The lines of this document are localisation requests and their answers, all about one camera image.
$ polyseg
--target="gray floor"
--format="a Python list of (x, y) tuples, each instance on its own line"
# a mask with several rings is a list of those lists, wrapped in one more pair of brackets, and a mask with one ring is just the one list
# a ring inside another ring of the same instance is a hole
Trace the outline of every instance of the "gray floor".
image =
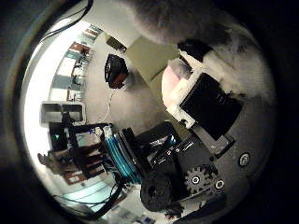
[[(108, 109), (109, 96), (113, 92), (105, 82), (104, 66), (109, 53), (118, 54), (105, 43), (101, 34), (93, 44), (94, 55), (87, 68), (86, 91), (83, 102), (90, 123), (102, 121)], [(106, 121), (114, 124), (116, 131), (131, 127), (135, 134), (142, 133), (166, 119), (164, 108), (156, 101), (142, 77), (131, 70), (132, 86), (126, 90), (115, 90)]]

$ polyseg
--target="white fur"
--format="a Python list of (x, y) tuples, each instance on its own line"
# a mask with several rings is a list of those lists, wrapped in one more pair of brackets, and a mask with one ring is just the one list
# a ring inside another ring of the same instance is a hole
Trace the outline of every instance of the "white fur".
[(179, 79), (188, 79), (190, 77), (191, 71), (188, 65), (181, 59), (176, 58), (174, 60), (169, 60), (168, 65), (169, 67), (171, 67), (172, 71), (178, 76)]
[(213, 48), (204, 61), (221, 74), (225, 91), (275, 102), (271, 73), (256, 41), (236, 19), (209, 0), (115, 0), (123, 4), (142, 35), (157, 43), (196, 38)]

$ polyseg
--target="black gear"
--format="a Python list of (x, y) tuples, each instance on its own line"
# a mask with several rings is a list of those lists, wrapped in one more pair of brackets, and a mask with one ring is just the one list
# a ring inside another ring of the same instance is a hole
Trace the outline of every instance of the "black gear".
[(172, 202), (173, 186), (166, 174), (149, 173), (141, 185), (140, 198), (151, 212), (164, 210)]
[(205, 168), (197, 167), (187, 171), (185, 179), (187, 190), (189, 190), (191, 194), (194, 194), (209, 185), (213, 178), (211, 178), (211, 175), (207, 173)]

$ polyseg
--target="pink object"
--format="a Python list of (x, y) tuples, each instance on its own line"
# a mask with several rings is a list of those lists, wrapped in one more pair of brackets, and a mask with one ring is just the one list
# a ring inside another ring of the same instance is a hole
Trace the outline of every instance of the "pink object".
[(162, 76), (162, 98), (166, 107), (169, 107), (173, 103), (173, 100), (170, 98), (170, 93), (177, 86), (178, 83), (178, 76), (168, 65), (164, 70)]

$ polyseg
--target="bolt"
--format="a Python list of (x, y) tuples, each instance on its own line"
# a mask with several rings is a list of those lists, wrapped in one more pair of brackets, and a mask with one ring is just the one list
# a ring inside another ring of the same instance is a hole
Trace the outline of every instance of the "bolt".
[(215, 184), (215, 188), (216, 189), (223, 189), (224, 188), (224, 181), (223, 180), (217, 181), (216, 184)]
[(246, 152), (240, 156), (239, 165), (245, 167), (249, 164), (249, 161), (250, 161), (250, 155), (249, 153)]
[(193, 179), (192, 179), (192, 182), (193, 184), (198, 184), (199, 183), (199, 177), (198, 176), (195, 176)]

